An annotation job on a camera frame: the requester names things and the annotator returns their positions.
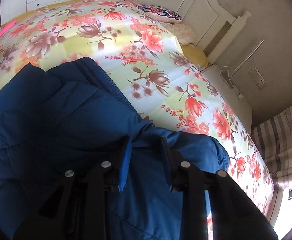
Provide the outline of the blue quilted puffer jacket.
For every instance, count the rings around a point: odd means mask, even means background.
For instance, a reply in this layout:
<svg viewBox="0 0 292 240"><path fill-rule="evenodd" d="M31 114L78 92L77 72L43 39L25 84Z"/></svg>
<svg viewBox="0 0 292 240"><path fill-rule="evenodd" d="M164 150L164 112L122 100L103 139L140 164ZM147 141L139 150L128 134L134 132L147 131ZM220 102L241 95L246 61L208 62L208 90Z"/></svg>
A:
<svg viewBox="0 0 292 240"><path fill-rule="evenodd" d="M178 239L182 194L166 184L161 137L200 170L227 170L207 135L142 119L90 58L49 71L26 65L0 90L0 230L7 239L100 239L102 163L132 154L126 185L109 197L113 239Z"/></svg>

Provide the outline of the white bedside table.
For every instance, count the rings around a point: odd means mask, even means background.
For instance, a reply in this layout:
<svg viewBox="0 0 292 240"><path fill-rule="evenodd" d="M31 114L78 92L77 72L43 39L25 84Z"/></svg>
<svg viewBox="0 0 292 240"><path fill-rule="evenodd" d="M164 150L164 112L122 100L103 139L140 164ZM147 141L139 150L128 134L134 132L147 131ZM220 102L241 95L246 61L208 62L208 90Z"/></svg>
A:
<svg viewBox="0 0 292 240"><path fill-rule="evenodd" d="M213 86L230 105L240 122L250 134L252 128L252 107L245 98L239 99L239 93L235 88L230 88L220 75L218 65L212 65L203 71L203 75L211 81Z"/></svg>

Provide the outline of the floral bed quilt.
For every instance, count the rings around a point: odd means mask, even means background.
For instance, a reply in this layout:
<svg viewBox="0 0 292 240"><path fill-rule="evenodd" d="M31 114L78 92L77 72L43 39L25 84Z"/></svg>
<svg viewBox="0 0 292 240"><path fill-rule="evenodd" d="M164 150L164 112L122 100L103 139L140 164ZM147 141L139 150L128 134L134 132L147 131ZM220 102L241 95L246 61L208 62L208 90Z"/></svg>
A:
<svg viewBox="0 0 292 240"><path fill-rule="evenodd" d="M210 135L230 156L228 173L262 213L273 183L241 118L177 37L128 0L76 0L41 6L0 35L0 89L26 64L49 70L92 58L134 109L157 126Z"/></svg>

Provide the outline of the yellow pillow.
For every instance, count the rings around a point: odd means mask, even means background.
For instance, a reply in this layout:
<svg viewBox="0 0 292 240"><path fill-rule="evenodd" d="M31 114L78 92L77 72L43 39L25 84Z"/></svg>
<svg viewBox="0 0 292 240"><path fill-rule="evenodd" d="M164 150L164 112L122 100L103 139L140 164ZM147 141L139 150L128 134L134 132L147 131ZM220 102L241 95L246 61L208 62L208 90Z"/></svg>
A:
<svg viewBox="0 0 292 240"><path fill-rule="evenodd" d="M184 56L195 66L205 69L209 67L209 62L205 53L192 44L181 46Z"/></svg>

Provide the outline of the patterned curtain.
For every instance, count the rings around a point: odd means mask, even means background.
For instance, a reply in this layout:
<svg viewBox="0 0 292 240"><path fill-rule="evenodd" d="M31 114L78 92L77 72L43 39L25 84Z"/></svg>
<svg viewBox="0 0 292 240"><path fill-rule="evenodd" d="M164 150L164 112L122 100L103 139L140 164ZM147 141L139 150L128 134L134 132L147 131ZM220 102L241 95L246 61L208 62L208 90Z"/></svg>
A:
<svg viewBox="0 0 292 240"><path fill-rule="evenodd" d="M292 106L256 126L252 135L274 186L292 189Z"/></svg>

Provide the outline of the peach floral pillow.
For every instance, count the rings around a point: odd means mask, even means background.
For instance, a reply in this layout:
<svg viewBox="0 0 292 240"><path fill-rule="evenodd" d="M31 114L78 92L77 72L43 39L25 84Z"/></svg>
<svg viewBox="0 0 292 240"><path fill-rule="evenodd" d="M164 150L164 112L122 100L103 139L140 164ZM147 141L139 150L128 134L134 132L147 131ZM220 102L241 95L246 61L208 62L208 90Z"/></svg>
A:
<svg viewBox="0 0 292 240"><path fill-rule="evenodd" d="M175 35L181 46L195 44L196 34L193 31L193 29L184 22L181 23L160 22L160 24L168 31L170 31L173 35Z"/></svg>

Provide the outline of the purple patterned pillow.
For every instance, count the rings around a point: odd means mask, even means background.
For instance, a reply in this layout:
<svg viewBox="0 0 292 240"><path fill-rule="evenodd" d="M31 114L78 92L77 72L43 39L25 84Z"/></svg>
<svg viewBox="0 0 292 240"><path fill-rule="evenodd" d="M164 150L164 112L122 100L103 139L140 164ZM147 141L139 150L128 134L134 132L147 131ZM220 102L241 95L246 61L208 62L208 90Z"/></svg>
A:
<svg viewBox="0 0 292 240"><path fill-rule="evenodd" d="M137 8L160 22L181 23L183 21L183 18L177 12L159 5L138 4Z"/></svg>

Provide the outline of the white wooden headboard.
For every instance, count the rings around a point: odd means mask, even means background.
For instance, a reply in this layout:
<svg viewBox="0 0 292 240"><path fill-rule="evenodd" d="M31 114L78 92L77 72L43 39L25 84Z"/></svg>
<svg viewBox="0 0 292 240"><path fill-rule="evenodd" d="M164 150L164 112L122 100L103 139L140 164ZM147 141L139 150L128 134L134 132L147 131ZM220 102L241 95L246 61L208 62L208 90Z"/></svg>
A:
<svg viewBox="0 0 292 240"><path fill-rule="evenodd" d="M139 4L160 5L177 12L196 35L194 44L213 64L234 41L251 16L244 11L234 17L218 0L131 0Z"/></svg>

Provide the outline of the wall power socket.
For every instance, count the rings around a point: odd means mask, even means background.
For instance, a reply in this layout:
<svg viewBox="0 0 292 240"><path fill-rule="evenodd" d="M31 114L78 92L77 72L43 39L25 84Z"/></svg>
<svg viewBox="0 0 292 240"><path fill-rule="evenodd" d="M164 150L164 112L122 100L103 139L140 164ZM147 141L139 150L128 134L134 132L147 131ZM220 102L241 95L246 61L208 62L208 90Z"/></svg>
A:
<svg viewBox="0 0 292 240"><path fill-rule="evenodd" d="M255 83L256 87L259 90L262 90L263 88L266 87L267 83L256 67L252 68L249 71L249 76L251 77L251 79L253 80L253 82Z"/></svg>

